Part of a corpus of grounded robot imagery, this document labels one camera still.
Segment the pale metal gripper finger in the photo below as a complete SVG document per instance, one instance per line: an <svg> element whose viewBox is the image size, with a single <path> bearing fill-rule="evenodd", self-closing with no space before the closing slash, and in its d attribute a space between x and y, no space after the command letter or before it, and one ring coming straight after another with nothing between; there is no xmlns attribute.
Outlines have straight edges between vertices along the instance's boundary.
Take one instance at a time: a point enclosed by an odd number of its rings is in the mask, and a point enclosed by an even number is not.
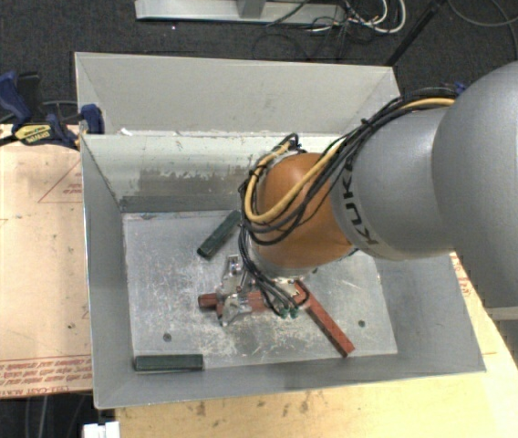
<svg viewBox="0 0 518 438"><path fill-rule="evenodd" d="M228 255L225 269L221 280L221 291L223 293L236 293L242 284L243 270L238 255Z"/></svg>
<svg viewBox="0 0 518 438"><path fill-rule="evenodd" d="M249 300L239 295L230 295L217 305L219 323L223 328L233 323L237 317L252 311Z"/></svg>

